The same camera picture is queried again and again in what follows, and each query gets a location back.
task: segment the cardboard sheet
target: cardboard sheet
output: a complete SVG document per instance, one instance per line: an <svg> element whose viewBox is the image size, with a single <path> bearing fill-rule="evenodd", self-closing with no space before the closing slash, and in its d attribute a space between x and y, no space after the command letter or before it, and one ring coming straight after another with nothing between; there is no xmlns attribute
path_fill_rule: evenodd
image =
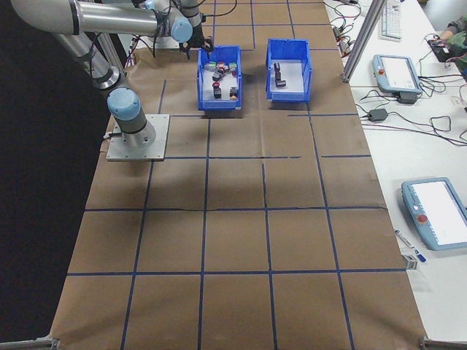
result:
<svg viewBox="0 0 467 350"><path fill-rule="evenodd" d="M103 145L53 337L67 350L418 349L324 4L241 0L204 33L244 50L243 109L197 109L196 51L137 53L144 110L171 114L167 159L108 163ZM267 39L294 36L312 49L312 100L271 104Z"/></svg>

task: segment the blue bin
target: blue bin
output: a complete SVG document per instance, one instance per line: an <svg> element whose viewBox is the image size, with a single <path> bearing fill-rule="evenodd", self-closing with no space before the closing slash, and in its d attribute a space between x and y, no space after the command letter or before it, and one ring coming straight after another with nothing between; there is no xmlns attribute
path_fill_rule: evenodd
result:
<svg viewBox="0 0 467 350"><path fill-rule="evenodd" d="M271 90L271 75L274 76L276 61L300 61L303 77L303 92L287 92ZM312 94L313 65L309 54L309 44L305 39L270 39L266 56L268 77L266 79L266 99L277 102L309 102Z"/></svg>
<svg viewBox="0 0 467 350"><path fill-rule="evenodd" d="M214 62L224 62L226 64L235 62L237 65L237 75L236 75L236 86L238 87L238 99L236 101L231 100L212 100L212 91L210 91L209 96L203 96L203 83L204 83L204 66L206 63ZM200 111L206 110L232 110L232 109L241 109L242 108L242 65L240 62L240 46L216 46L214 51L212 51L207 57L206 51L199 50L198 55L198 109ZM222 80L220 81L221 89L228 89L229 87L223 87Z"/></svg>

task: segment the white table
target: white table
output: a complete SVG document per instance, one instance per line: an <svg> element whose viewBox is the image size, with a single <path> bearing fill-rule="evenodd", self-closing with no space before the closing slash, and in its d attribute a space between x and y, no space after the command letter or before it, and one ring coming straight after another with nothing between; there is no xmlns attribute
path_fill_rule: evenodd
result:
<svg viewBox="0 0 467 350"><path fill-rule="evenodd" d="M332 6L338 4L331 0L326 2ZM365 9L370 0L360 0L360 3ZM352 13L355 13L355 9L348 10L348 14ZM328 9L328 14L330 19L336 17L332 9ZM360 17L355 21L355 27L348 34L352 39L356 39L363 19ZM405 55L417 65L418 60L430 51L424 38L434 30L416 0L406 0L402 4L402 26L401 42L379 39L379 28L375 28L350 80L355 103L359 104L360 98L377 86L371 69L373 55ZM423 75L458 74L454 66L445 69L433 53L422 64ZM419 99L414 106L391 102L383 108L419 123L426 123L430 117L447 114L452 118L452 132L446 136L457 138L467 129L467 113L459 98L453 97L458 96L459 86L463 84L463 80L449 82L445 93L435 94L430 99ZM369 110L379 103L375 101L362 106ZM383 125L417 129L392 115ZM401 199L403 181L446 176L453 183L460 199L467 204L467 147L455 147L444 140L416 133L375 127L364 129L394 228L401 230L428 259L425 263L419 262L417 270L408 271L427 335L438 341L467 341L467 249L447 252L428 250L421 242ZM401 252L406 254L408 249L401 242L399 244Z"/></svg>

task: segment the red emergency stop button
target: red emergency stop button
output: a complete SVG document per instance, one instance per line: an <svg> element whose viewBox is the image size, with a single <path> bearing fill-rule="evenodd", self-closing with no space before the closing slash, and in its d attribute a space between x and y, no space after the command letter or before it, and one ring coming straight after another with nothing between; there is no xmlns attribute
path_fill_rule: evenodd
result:
<svg viewBox="0 0 467 350"><path fill-rule="evenodd" d="M426 215L421 214L421 215L419 215L419 216L417 217L417 221L418 221L420 224L424 224L424 223L426 223L426 222L428 221L428 218L426 217Z"/></svg>

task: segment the black curtain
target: black curtain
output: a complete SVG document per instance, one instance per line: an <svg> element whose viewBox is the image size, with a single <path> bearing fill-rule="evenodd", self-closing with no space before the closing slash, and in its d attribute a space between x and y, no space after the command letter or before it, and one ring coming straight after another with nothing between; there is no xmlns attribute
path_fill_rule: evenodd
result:
<svg viewBox="0 0 467 350"><path fill-rule="evenodd" d="M0 4L0 342L46 336L109 112L47 33Z"/></svg>

